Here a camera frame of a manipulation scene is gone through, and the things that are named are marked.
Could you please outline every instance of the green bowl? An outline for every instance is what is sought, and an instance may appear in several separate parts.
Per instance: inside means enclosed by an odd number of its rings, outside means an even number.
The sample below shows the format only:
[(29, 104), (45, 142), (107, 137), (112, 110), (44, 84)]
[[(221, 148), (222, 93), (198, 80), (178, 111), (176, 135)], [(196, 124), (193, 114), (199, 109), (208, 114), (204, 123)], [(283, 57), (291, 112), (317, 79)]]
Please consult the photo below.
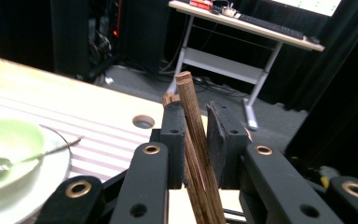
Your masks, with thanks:
[[(44, 135), (38, 124), (23, 119), (0, 118), (0, 157), (12, 162), (42, 153)], [(4, 175), (0, 175), (0, 189), (29, 176), (39, 160), (15, 164)]]

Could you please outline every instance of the desk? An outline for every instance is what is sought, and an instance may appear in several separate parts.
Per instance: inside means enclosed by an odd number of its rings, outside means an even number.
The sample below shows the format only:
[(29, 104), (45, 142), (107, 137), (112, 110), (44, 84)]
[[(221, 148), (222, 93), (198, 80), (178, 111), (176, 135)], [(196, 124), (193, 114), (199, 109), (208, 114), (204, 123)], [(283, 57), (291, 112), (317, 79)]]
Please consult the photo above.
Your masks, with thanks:
[[(185, 39), (176, 65), (175, 74), (180, 73), (182, 70), (183, 63), (186, 63), (205, 70), (213, 71), (223, 76), (233, 77), (237, 80), (254, 84), (255, 86), (249, 98), (243, 99), (247, 122), (251, 130), (257, 130), (258, 128), (257, 121), (255, 118), (255, 112), (253, 110), (253, 104), (255, 102), (255, 99), (257, 98), (258, 93), (260, 93), (265, 80), (269, 75), (269, 70), (274, 64), (274, 61), (277, 58), (282, 45), (288, 44), (305, 50), (324, 50), (324, 47), (322, 45), (310, 43), (305, 38), (302, 40), (296, 39), (288, 35), (282, 35), (280, 33), (252, 25), (250, 23), (240, 21), (238, 19), (223, 16), (221, 14), (214, 15), (208, 10), (201, 9), (198, 7), (192, 7), (190, 4), (187, 3), (171, 1), (169, 3), (169, 7), (175, 8), (177, 11), (190, 16)], [(254, 35), (260, 35), (265, 38), (275, 40), (277, 41), (277, 43), (268, 58), (267, 64), (263, 69), (255, 68), (242, 63), (233, 62), (231, 60), (227, 60), (209, 53), (202, 52), (200, 50), (188, 48), (187, 42), (190, 37), (194, 17), (217, 22), (229, 27), (233, 27), (235, 29), (252, 33)], [(167, 89), (167, 92), (176, 92), (175, 78), (172, 80), (169, 88)]]
[[(148, 116), (155, 121), (153, 128), (160, 128), (162, 114), (161, 104), (0, 59), (0, 115), (34, 120), (67, 141), (85, 136), (71, 147), (67, 177), (94, 175), (104, 182), (126, 170), (133, 150), (151, 134), (151, 129), (135, 127), (133, 118)], [(54, 190), (39, 190), (37, 200), (21, 199), (11, 206), (24, 211), (22, 205), (36, 203), (38, 208)], [(222, 201), (225, 208), (241, 209), (237, 191), (222, 192)], [(24, 219), (27, 214), (3, 210), (0, 217), (33, 222), (34, 217)], [(185, 189), (170, 191), (170, 224), (175, 223), (195, 223)]]

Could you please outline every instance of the spoon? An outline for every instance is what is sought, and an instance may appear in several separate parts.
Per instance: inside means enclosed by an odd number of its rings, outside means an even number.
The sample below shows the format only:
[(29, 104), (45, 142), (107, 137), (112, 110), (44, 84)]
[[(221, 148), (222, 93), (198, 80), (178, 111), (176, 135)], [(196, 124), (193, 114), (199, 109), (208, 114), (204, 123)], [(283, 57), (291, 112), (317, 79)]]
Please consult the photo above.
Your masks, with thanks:
[(18, 164), (18, 163), (21, 163), (21, 162), (24, 162), (24, 161), (32, 161), (32, 160), (35, 160), (35, 159), (39, 159), (39, 158), (44, 157), (44, 156), (46, 156), (48, 154), (51, 154), (53, 152), (57, 152), (57, 151), (66, 149), (66, 148), (71, 147), (74, 144), (77, 144), (78, 142), (80, 142), (80, 140), (82, 138), (83, 137), (79, 137), (74, 142), (67, 143), (67, 144), (65, 144), (63, 146), (56, 147), (56, 148), (54, 148), (54, 149), (52, 149), (50, 151), (46, 151), (46, 152), (43, 152), (43, 153), (40, 153), (40, 154), (36, 154), (36, 155), (33, 155), (32, 157), (28, 157), (26, 159), (16, 161), (16, 162), (12, 162), (8, 158), (0, 157), (0, 175), (8, 172), (15, 164)]

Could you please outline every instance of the striped placemat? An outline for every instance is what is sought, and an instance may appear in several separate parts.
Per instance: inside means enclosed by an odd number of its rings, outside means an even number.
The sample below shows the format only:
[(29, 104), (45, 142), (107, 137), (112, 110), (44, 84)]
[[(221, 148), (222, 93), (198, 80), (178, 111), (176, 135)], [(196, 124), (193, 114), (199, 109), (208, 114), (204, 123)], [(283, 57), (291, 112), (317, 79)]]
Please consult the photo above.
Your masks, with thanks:
[(84, 136), (71, 147), (72, 159), (68, 178), (93, 175), (102, 182), (130, 167), (134, 150), (149, 141), (145, 133), (129, 131), (124, 127), (95, 122), (59, 111), (30, 105), (13, 95), (0, 94), (0, 116), (30, 119), (49, 128), (65, 140)]

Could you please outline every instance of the metal desk leg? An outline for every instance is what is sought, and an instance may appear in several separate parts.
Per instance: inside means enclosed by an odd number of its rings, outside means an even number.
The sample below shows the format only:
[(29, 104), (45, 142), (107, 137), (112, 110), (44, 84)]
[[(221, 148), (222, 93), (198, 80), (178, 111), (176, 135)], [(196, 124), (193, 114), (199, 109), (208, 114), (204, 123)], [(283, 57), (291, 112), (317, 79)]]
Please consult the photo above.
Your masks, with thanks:
[(243, 98), (243, 105), (245, 107), (245, 113), (246, 118), (248, 121), (249, 129), (255, 131), (258, 129), (257, 121), (255, 119), (255, 112), (253, 110), (253, 104), (255, 102), (255, 99), (257, 98), (258, 93), (260, 93), (261, 88), (263, 87), (264, 82), (267, 79), (267, 76), (269, 75), (269, 70), (271, 69), (272, 65), (275, 62), (275, 59), (278, 56), (279, 51), (281, 50), (282, 42), (278, 42), (275, 45), (274, 51), (272, 51), (271, 55), (268, 58), (268, 62), (266, 64), (266, 67), (264, 68), (263, 72), (261, 73), (260, 77), (258, 78), (257, 82), (255, 83), (255, 86), (252, 90), (252, 93), (250, 95), (250, 98)]
[[(190, 19), (188, 20), (187, 29), (186, 29), (185, 39), (183, 40), (182, 49), (180, 50), (178, 63), (176, 64), (175, 74), (180, 73), (181, 70), (182, 70), (183, 59), (185, 58), (185, 51), (186, 51), (186, 48), (187, 48), (188, 38), (190, 37), (191, 27), (193, 26), (193, 20), (194, 20), (194, 16), (190, 16)], [(171, 81), (171, 84), (168, 87), (166, 92), (176, 93), (176, 79), (175, 79), (175, 77), (173, 77), (173, 79)]]

